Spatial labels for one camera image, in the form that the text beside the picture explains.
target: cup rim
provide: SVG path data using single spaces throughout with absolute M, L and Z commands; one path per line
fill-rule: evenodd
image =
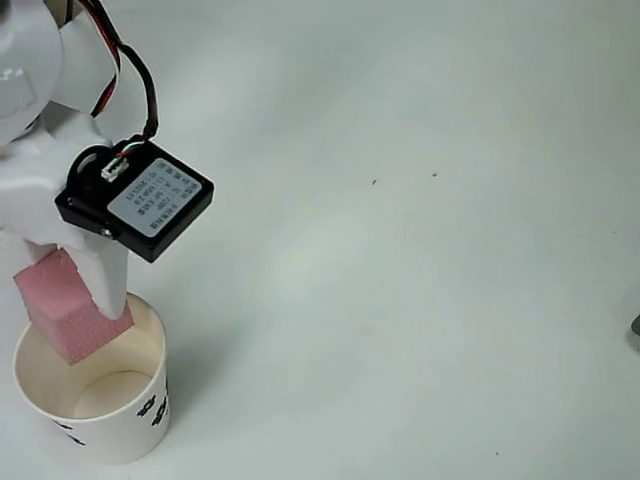
M 160 315 L 158 315 L 158 312 L 148 303 L 146 302 L 144 299 L 140 298 L 138 295 L 135 295 L 133 293 L 127 292 L 127 297 L 133 297 L 139 301 L 141 301 L 142 303 L 144 303 L 148 308 L 151 309 L 151 311 L 155 314 L 156 318 L 158 319 L 158 323 L 160 324 L 160 330 L 162 332 L 162 352 L 161 352 L 161 356 L 160 356 L 160 363 L 158 364 L 158 368 L 156 369 L 155 373 L 153 374 L 153 377 L 151 377 L 151 380 L 149 381 L 149 384 L 144 388 L 144 390 L 142 392 L 140 392 L 138 395 L 136 395 L 135 398 L 133 398 L 130 402 L 126 403 L 125 405 L 123 405 L 122 407 L 118 408 L 117 410 L 114 410 L 113 412 L 109 412 L 106 413 L 104 415 L 100 415 L 98 417 L 90 417 L 90 418 L 70 418 L 70 417 L 61 417 L 59 415 L 55 415 L 53 413 L 47 412 L 46 410 L 40 408 L 38 405 L 36 405 L 33 401 L 31 401 L 31 399 L 27 396 L 27 394 L 25 393 L 24 389 L 22 388 L 22 385 L 20 384 L 20 380 L 18 379 L 18 372 L 17 372 L 17 365 L 18 365 L 18 353 L 20 351 L 20 346 L 22 345 L 22 342 L 24 341 L 25 337 L 28 335 L 28 333 L 31 331 L 31 329 L 35 328 L 33 326 L 33 324 L 31 322 L 28 323 L 27 327 L 24 329 L 24 331 L 22 332 L 22 334 L 20 335 L 20 340 L 18 340 L 18 345 L 16 346 L 16 349 L 14 351 L 13 354 L 13 381 L 15 382 L 16 386 L 18 387 L 18 391 L 20 392 L 20 395 L 22 396 L 22 398 L 36 411 L 38 411 L 39 413 L 41 413 L 42 415 L 44 415 L 45 417 L 51 419 L 51 420 L 55 420 L 55 421 L 59 421 L 62 423 L 73 423 L 75 425 L 78 424 L 85 424 L 85 423 L 93 423 L 99 420 L 106 420 L 110 417 L 113 417 L 115 415 L 118 415 L 120 413 L 122 413 L 123 411 L 127 410 L 128 408 L 130 408 L 132 405 L 134 405 L 140 398 L 144 398 L 145 396 L 148 395 L 149 390 L 151 390 L 151 388 L 154 386 L 156 380 L 158 379 L 158 377 L 160 376 L 160 373 L 165 370 L 165 375 L 166 375 L 166 362 L 167 362 L 167 334 L 164 328 L 164 324 L 162 323 L 162 318 L 160 317 Z

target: pink foam block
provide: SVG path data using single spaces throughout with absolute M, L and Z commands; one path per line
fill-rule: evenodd
M 86 358 L 133 325 L 128 306 L 118 320 L 110 320 L 98 311 L 64 250 L 21 271 L 14 280 L 31 322 L 70 364 Z

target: black wire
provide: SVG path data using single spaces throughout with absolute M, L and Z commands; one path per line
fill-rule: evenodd
M 145 138 L 151 138 L 158 132 L 158 100 L 156 97 L 156 87 L 153 84 L 151 72 L 144 64 L 140 56 L 129 45 L 118 45 L 120 51 L 129 59 L 131 64 L 138 70 L 147 95 L 147 122 L 142 130 Z
M 102 91 L 102 95 L 100 95 L 100 98 L 98 98 L 98 101 L 96 102 L 96 105 L 93 107 L 93 110 L 91 110 L 92 117 L 97 116 L 100 113 L 101 109 L 104 108 L 102 104 L 104 103 L 105 99 L 109 95 L 113 95 L 113 92 L 111 92 L 110 90 L 112 88 L 115 88 L 114 85 L 117 81 L 118 81 L 118 74 L 116 73 L 111 79 L 111 81 L 107 84 L 105 89 Z
M 113 23 L 111 22 L 111 18 L 109 17 L 109 14 L 107 13 L 107 11 L 104 9 L 104 6 L 102 5 L 102 3 L 100 3 L 99 0 L 81 0 L 81 2 L 83 4 L 88 4 L 89 7 L 93 10 L 96 17 L 98 17 L 102 21 L 102 24 L 105 27 L 105 30 L 107 32 L 107 35 L 111 37 L 113 42 L 115 44 L 122 43 L 122 39 L 120 38 L 120 35 L 116 30 L 116 27 L 113 26 Z
M 73 0 L 67 0 L 67 13 L 64 17 L 64 23 L 69 23 L 73 20 Z
M 158 101 L 156 88 L 153 83 L 151 72 L 149 72 L 149 69 L 142 61 L 138 53 L 130 45 L 126 45 L 122 41 L 116 28 L 111 22 L 111 19 L 109 18 L 109 14 L 104 9 L 104 6 L 100 2 L 100 0 L 80 0 L 80 3 L 83 7 L 91 9 L 96 18 L 98 18 L 100 22 L 102 22 L 102 26 L 104 27 L 106 34 L 111 38 L 118 50 L 120 50 L 129 59 L 133 67 L 138 71 L 138 74 L 142 79 L 142 83 L 144 84 L 147 99 L 147 121 L 142 130 L 142 135 L 146 139 L 155 136 L 155 134 L 158 132 L 159 123 Z M 106 96 L 106 92 L 107 90 L 102 93 L 101 98 Z

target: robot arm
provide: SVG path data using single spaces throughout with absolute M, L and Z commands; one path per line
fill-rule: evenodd
M 71 162 L 110 145 L 89 115 L 50 103 L 62 68 L 58 28 L 42 0 L 0 0 L 0 232 L 33 263 L 57 247 L 100 311 L 124 309 L 128 250 L 65 223 L 54 199 Z
M 51 102 L 62 47 L 43 0 L 0 0 L 0 236 L 31 262 L 65 248 L 100 311 L 118 318 L 128 251 L 155 261 L 212 202 L 214 186 L 151 142 L 158 129 L 151 73 L 99 0 L 79 3 L 116 66 L 91 116 Z M 112 146 L 92 117 L 115 90 L 120 53 L 145 85 L 147 121 Z

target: red wire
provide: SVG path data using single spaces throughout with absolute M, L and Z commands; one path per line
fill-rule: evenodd
M 105 44 L 107 45 L 107 48 L 109 49 L 109 52 L 111 52 L 111 55 L 113 56 L 113 59 L 114 59 L 115 64 L 116 64 L 116 74 L 115 74 L 114 78 L 106 86 L 106 88 L 104 89 L 102 95 L 100 95 L 100 98 L 102 99 L 102 101 L 99 100 L 100 103 L 98 105 L 96 105 L 93 108 L 93 110 L 91 111 L 91 115 L 93 117 L 97 117 L 106 108 L 107 104 L 111 100 L 111 97 L 113 96 L 113 93 L 114 93 L 115 87 L 116 87 L 116 82 L 117 82 L 117 75 L 120 73 L 120 68 L 121 68 L 122 64 L 121 64 L 121 61 L 120 61 L 120 52 L 118 51 L 118 47 L 109 38 L 109 35 L 107 34 L 107 32 L 106 32 L 106 30 L 104 28 L 104 25 L 102 25 L 102 22 L 100 21 L 100 19 L 96 15 L 94 15 L 93 10 L 91 10 L 91 8 L 89 8 L 87 6 L 87 3 L 84 0 L 79 0 L 79 3 L 84 8 L 85 12 L 87 12 L 87 15 L 89 15 L 91 17 L 91 19 L 94 21 L 94 23 L 98 27 L 98 30 L 100 31 L 100 35 L 102 36 L 102 39 L 104 40 Z

